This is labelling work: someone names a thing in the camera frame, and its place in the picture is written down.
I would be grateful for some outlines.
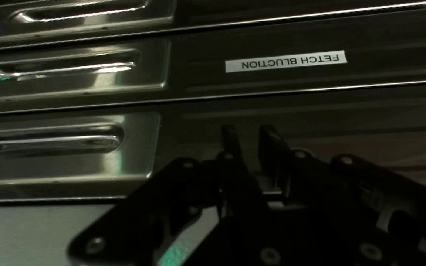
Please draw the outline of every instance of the white label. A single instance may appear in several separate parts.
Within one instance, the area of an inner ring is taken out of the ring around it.
[[[305,68],[340,63],[348,63],[345,50],[227,60],[227,72]]]

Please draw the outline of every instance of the fetch bluetion label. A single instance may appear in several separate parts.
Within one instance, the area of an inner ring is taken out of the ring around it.
[[[345,50],[227,60],[227,72],[305,68],[339,63],[348,63]]]

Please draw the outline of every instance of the screw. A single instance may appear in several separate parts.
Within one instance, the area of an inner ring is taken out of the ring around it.
[[[380,248],[369,242],[361,243],[360,251],[369,260],[380,261],[383,258]]]
[[[281,252],[278,252],[272,246],[265,246],[261,249],[261,260],[265,264],[280,264],[281,263]]]
[[[96,236],[96,237],[92,237],[92,239],[86,243],[85,251],[86,251],[88,254],[98,254],[98,252],[101,252],[101,251],[105,248],[105,245],[107,245],[107,240],[105,240],[104,237]]]
[[[184,162],[184,168],[194,168],[194,162],[185,161],[185,162]]]
[[[304,150],[296,150],[298,158],[306,158],[306,153]]]
[[[354,164],[352,158],[349,158],[349,156],[342,156],[342,162],[346,164],[346,165]]]

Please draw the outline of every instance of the stainless steel drawer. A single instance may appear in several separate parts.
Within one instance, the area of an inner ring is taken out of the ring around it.
[[[0,47],[426,7],[426,0],[37,0],[0,5]]]
[[[157,112],[0,118],[0,202],[120,196],[153,172],[159,130]]]
[[[0,112],[398,84],[426,84],[426,10],[0,53]]]

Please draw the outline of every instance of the metal drawer front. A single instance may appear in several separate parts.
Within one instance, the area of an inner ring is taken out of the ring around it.
[[[426,7],[426,0],[33,0],[0,4],[0,48]]]
[[[46,0],[0,8],[0,42],[170,23],[175,0]]]
[[[0,56],[0,100],[163,90],[167,41]]]
[[[0,118],[0,202],[120,196],[151,174],[159,130],[157,112]]]

